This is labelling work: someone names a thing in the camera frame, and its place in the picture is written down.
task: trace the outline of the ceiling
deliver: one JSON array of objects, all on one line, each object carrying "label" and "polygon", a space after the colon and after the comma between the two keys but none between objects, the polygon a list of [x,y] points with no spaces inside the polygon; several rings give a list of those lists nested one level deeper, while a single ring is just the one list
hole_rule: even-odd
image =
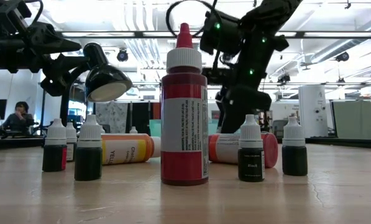
[{"label": "ceiling", "polygon": [[[114,66],[127,72],[133,82],[156,82],[165,75],[167,52],[174,48],[175,39],[113,39],[97,37],[95,31],[167,31],[165,16],[171,0],[43,0],[41,21],[51,23],[63,35],[85,45],[101,44]],[[371,0],[304,0],[293,17],[281,31],[371,31]],[[36,14],[38,3],[31,11]],[[253,1],[219,0],[216,9],[231,16],[241,17],[253,8]],[[198,2],[184,2],[176,7],[170,18],[174,30],[182,22],[189,23],[195,31],[203,26],[206,8]],[[76,31],[90,31],[90,34]],[[291,82],[336,82],[339,77],[346,82],[371,82],[371,40],[348,39],[288,39],[290,46],[275,52],[267,68],[266,83],[277,82],[278,77],[289,74]],[[199,40],[194,40],[198,47]],[[116,55],[126,48],[129,59],[118,62]],[[347,52],[350,59],[337,62],[333,58]],[[203,53],[204,66],[213,64],[213,56]],[[264,86],[270,94],[285,98],[295,95],[299,85]],[[327,86],[327,97],[344,95],[371,95],[371,86]]]}]

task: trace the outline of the wooden table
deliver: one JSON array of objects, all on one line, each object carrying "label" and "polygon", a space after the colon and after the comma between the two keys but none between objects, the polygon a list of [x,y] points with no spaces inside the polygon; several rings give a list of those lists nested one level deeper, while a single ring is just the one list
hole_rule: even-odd
[{"label": "wooden table", "polygon": [[371,149],[309,145],[309,175],[262,183],[237,180],[237,167],[211,164],[196,187],[160,183],[160,161],[104,166],[103,178],[43,173],[41,148],[0,150],[0,224],[22,223],[371,223]]}]

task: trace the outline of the white ceiling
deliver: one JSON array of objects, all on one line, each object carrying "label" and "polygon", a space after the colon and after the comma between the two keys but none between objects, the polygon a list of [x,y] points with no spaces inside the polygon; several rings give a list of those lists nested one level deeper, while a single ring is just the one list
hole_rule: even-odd
[{"label": "white ceiling", "polygon": [[[56,30],[68,31],[122,31],[122,30],[160,30],[166,31],[165,14],[171,0],[43,0],[44,13],[41,21],[54,25]],[[345,0],[304,0],[293,17],[282,27],[282,31],[354,31],[366,30],[371,23],[371,0],[350,0],[352,5],[345,9]],[[253,7],[253,1],[219,0],[216,9],[226,14],[241,17]],[[38,3],[32,5],[36,12]],[[207,9],[198,2],[184,2],[173,12],[170,19],[174,29],[182,22],[187,22],[195,29],[201,27],[204,13]],[[173,48],[173,39],[157,40],[123,40],[123,39],[73,39],[82,45],[88,42],[98,42],[105,49],[118,52],[119,47],[127,47],[129,60],[118,62],[116,53],[109,57],[110,62],[124,71],[135,82],[155,82],[165,74],[164,70],[143,70],[144,67],[163,67],[167,52]],[[283,73],[291,75],[292,82],[335,82],[339,75],[347,82],[365,82],[371,80],[371,40],[365,41],[351,49],[346,49],[350,55],[347,62],[326,60],[303,70],[301,62],[307,62],[305,55],[322,52],[330,45],[341,44],[346,40],[327,39],[289,39],[290,46],[283,52],[275,52],[267,68],[267,73],[273,82]],[[144,48],[145,57],[137,60],[129,49],[129,42],[138,44],[139,51]],[[148,44],[157,44],[159,56],[151,54]],[[213,57],[203,54],[203,62],[207,67],[213,63]]]}]

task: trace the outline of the bottle label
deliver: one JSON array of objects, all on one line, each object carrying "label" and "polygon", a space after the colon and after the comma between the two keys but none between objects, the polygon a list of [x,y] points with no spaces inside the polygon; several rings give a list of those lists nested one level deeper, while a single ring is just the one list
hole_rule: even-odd
[{"label": "bottle label", "polygon": [[145,140],[103,140],[103,164],[142,162],[146,151]]},{"label": "bottle label", "polygon": [[239,138],[239,134],[220,134],[216,143],[216,155],[218,161],[237,164]]},{"label": "bottle label", "polygon": [[73,160],[73,148],[74,148],[74,144],[66,145],[66,161]]},{"label": "bottle label", "polygon": [[205,86],[181,84],[163,89],[162,161],[164,179],[197,180],[208,177]]},{"label": "bottle label", "polygon": [[238,168],[239,175],[245,178],[264,179],[264,151],[262,149],[240,149]]},{"label": "bottle label", "polygon": [[65,170],[66,168],[66,146],[64,148],[62,148],[62,163],[61,163],[61,168],[62,170]]}]

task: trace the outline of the person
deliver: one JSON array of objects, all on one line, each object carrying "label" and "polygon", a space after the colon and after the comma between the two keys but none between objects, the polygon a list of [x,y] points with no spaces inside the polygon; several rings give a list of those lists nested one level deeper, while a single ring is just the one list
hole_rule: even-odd
[{"label": "person", "polygon": [[33,116],[28,113],[28,110],[29,106],[26,102],[18,102],[16,104],[16,112],[10,114],[7,120],[2,124],[3,129],[29,134],[28,127],[34,123],[34,119]]}]

